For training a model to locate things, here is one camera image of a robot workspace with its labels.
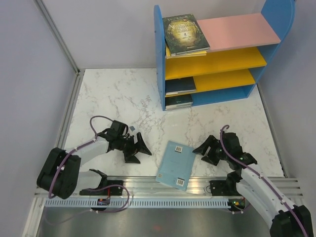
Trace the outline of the dark navy blue book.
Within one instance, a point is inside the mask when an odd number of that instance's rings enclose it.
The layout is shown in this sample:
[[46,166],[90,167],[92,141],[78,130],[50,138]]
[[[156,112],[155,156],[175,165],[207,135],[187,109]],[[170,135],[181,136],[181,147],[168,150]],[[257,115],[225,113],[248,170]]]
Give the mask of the dark navy blue book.
[[165,93],[188,90],[196,90],[196,85],[193,77],[171,79],[165,82]]

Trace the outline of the blue pink yellow bookshelf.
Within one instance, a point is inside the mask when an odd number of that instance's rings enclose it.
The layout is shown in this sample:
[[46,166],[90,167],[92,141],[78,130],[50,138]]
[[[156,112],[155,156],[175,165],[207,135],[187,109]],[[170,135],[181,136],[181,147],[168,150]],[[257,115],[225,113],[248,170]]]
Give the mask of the blue pink yellow bookshelf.
[[154,7],[157,85],[163,110],[171,95],[166,83],[192,77],[192,105],[247,98],[288,35],[295,17],[292,0],[268,0],[259,13],[199,20],[210,44],[203,56],[167,57],[166,33]]

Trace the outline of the teal underwater book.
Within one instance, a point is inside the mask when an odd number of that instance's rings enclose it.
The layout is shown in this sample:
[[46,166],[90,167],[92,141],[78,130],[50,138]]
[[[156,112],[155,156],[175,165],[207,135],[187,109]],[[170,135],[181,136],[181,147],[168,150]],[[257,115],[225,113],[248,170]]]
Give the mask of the teal underwater book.
[[187,107],[193,104],[193,99],[190,94],[178,95],[165,98],[165,109],[171,110],[178,107]]

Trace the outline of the green Alice Wonderland book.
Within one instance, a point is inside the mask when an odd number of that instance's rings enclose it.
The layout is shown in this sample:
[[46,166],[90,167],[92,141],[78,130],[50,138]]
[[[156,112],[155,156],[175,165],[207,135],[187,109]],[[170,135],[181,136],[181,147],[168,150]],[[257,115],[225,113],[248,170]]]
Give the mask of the green Alice Wonderland book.
[[162,22],[165,41],[171,56],[210,49],[210,45],[193,14],[164,17]]

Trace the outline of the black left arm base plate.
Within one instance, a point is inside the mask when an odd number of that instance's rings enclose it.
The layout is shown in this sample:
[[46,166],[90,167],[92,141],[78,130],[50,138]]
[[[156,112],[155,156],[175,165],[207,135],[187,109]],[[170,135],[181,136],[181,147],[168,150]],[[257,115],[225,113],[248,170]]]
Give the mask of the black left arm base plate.
[[[102,187],[110,186],[110,185],[123,185],[124,182],[122,180],[108,180],[106,184],[99,185],[96,189],[101,189]],[[79,192],[80,196],[121,196],[122,195],[122,187],[110,187],[108,189],[104,189],[101,191],[89,191],[89,190],[81,190]]]

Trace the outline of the pale grey Gatsby book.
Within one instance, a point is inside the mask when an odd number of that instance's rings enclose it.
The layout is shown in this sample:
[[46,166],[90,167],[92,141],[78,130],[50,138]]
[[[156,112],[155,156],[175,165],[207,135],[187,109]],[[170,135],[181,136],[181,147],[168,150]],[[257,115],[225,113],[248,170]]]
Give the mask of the pale grey Gatsby book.
[[188,91],[174,91],[174,92],[167,92],[165,94],[166,97],[169,96],[176,96],[176,95],[183,95],[183,94],[191,94],[191,93],[195,93],[195,90],[188,90]]

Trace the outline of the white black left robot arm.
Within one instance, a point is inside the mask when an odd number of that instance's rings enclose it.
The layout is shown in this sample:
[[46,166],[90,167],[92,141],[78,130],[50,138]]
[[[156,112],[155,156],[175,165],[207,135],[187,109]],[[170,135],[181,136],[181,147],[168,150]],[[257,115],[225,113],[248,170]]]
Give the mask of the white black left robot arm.
[[106,116],[100,117],[111,121],[111,126],[97,132],[92,120],[98,116],[93,116],[89,121],[94,132],[92,139],[67,150],[55,147],[49,152],[37,177],[37,186],[47,191],[49,198],[69,198],[76,189],[81,165],[97,156],[118,150],[122,152],[125,163],[139,164],[138,153],[152,155],[135,127]]

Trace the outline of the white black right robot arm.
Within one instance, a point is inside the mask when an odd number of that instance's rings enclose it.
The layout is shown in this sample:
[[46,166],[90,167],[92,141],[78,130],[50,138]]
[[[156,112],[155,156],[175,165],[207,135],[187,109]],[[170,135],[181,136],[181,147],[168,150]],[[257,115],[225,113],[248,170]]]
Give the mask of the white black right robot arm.
[[310,211],[296,205],[265,176],[257,160],[243,151],[235,133],[210,135],[193,150],[202,161],[217,165],[226,161],[232,169],[225,180],[211,181],[213,196],[242,196],[261,215],[272,237],[312,237]]

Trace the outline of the aluminium left frame post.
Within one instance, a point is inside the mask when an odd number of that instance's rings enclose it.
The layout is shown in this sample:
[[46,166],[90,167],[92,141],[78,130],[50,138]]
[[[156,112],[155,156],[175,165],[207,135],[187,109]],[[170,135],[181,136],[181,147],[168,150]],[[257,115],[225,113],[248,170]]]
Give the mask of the aluminium left frame post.
[[47,23],[51,33],[53,34],[54,38],[56,39],[58,45],[60,46],[64,56],[68,60],[69,64],[71,65],[73,71],[76,75],[80,74],[80,69],[77,66],[77,63],[73,59],[71,52],[69,51],[60,31],[58,30],[49,10],[47,9],[44,1],[42,0],[34,0],[35,5],[37,6],[39,12],[43,16],[45,22]]

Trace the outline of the light blue barcode book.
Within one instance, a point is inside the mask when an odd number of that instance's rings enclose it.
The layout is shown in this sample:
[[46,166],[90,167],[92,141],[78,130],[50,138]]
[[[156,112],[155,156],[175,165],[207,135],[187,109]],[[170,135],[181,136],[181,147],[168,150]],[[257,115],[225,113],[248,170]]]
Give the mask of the light blue barcode book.
[[196,156],[193,150],[193,147],[168,141],[156,181],[185,192]]

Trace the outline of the purple galaxy Crusoe book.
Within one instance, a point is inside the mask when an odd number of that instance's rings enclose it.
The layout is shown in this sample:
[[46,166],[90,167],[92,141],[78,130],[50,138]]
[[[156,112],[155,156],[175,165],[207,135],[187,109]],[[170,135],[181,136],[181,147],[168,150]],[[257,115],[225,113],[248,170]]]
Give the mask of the purple galaxy Crusoe book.
[[180,105],[180,106],[166,106],[165,110],[169,111],[169,110],[176,110],[176,109],[182,109],[182,108],[189,108],[192,105]]

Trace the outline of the yellow Little Prince book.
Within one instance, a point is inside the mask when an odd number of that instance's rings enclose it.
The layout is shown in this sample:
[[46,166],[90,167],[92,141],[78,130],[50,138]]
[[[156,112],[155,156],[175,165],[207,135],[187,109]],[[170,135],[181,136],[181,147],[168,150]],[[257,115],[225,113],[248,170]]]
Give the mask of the yellow Little Prince book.
[[187,54],[173,55],[172,56],[169,47],[167,45],[165,46],[165,58],[166,59],[205,56],[206,54],[207,54],[207,51],[200,51],[200,52],[193,52],[193,53],[187,53]]

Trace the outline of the aluminium mounting rail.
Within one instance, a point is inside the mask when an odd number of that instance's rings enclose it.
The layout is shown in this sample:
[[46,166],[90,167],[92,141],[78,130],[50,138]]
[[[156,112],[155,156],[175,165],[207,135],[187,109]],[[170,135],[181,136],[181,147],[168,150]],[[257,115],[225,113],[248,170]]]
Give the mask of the aluminium mounting rail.
[[[211,195],[214,191],[219,197],[229,196],[227,191],[219,191],[224,185],[225,177],[191,177],[188,181],[187,189],[182,191],[168,184],[156,181],[154,176],[123,177],[109,176],[107,183],[121,184],[125,186],[134,197],[193,197]],[[271,182],[288,198],[302,198],[303,193],[299,182],[295,178],[271,177]]]

